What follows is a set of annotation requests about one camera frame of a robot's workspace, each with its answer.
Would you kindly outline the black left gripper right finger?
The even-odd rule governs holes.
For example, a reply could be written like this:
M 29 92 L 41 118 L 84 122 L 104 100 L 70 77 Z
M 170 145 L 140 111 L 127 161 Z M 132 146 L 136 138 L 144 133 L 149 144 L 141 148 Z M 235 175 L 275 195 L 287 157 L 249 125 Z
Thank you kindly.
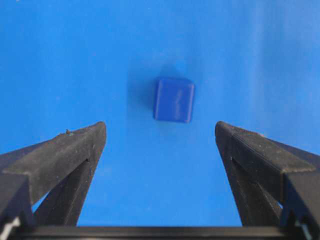
M 320 157 L 219 121 L 215 142 L 244 227 L 300 227 L 320 237 Z

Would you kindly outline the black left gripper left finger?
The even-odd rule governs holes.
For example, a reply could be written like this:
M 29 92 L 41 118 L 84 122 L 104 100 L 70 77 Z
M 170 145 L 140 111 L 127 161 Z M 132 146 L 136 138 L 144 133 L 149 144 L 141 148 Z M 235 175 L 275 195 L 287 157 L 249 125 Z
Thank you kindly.
M 21 226 L 75 227 L 107 141 L 102 121 L 0 156 L 0 237 Z

